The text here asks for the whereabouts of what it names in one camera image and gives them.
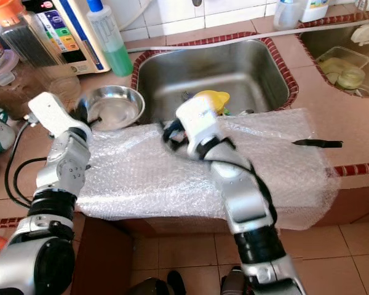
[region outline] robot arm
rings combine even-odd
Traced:
[[[188,137],[188,154],[211,162],[242,271],[252,290],[260,295],[305,295],[274,227],[277,213],[268,187],[251,163],[224,138],[208,99],[188,100],[178,108],[177,117]]]
[[[73,211],[90,158],[86,124],[72,119],[57,97],[42,93],[29,102],[55,139],[28,216],[0,252],[0,295],[57,295],[74,270]]]

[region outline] orange lid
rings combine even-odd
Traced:
[[[21,0],[0,0],[0,25],[10,26],[19,23],[18,14],[24,10]]]

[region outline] stainless steel bowl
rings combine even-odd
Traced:
[[[96,131],[128,127],[141,117],[144,110],[145,101],[139,92],[118,85],[92,90],[80,98],[76,108],[79,117],[95,122],[92,129]]]

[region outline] tiled countertop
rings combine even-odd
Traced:
[[[352,12],[351,5],[333,6],[327,16],[343,15]],[[273,17],[257,18],[252,21],[234,23],[188,33],[157,37],[144,41],[133,41],[128,49],[144,46],[172,45],[224,34],[253,31],[267,33],[273,31]],[[318,72],[312,59],[307,55],[302,44],[294,35],[273,37],[280,55],[299,86],[299,94],[291,108],[308,109],[312,123],[319,138],[344,141],[341,149],[326,149],[325,152],[332,166],[369,163],[369,99],[357,98],[345,94],[327,84]],[[130,55],[134,62],[141,53]],[[88,91],[103,85],[119,84],[130,86],[131,76],[116,77],[112,72],[88,74],[80,77],[82,91]],[[74,101],[67,101],[71,108]],[[34,157],[45,157],[51,140],[42,127],[29,128],[23,135],[13,167]],[[4,170],[9,153],[0,155],[0,218],[24,216],[26,210],[12,203],[4,190]],[[34,163],[25,168],[19,177],[20,190],[25,195],[32,195],[36,186],[36,174],[42,163]],[[369,174],[342,177],[343,189],[369,186]]]

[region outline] kitchen sink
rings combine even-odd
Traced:
[[[325,31],[306,32],[300,35],[300,39],[307,47],[314,59],[319,58],[323,53],[332,47],[341,46],[363,55],[369,56],[369,44],[359,46],[351,41],[353,32],[360,26],[340,29],[329,29]],[[369,90],[369,64],[362,68],[365,72],[365,80],[360,86],[362,89]],[[361,91],[364,96],[369,96],[369,91]]]
[[[290,95],[261,41],[158,53],[140,65],[137,89],[146,105],[141,124],[174,119],[180,104],[203,90],[228,92],[232,115],[277,109]]]

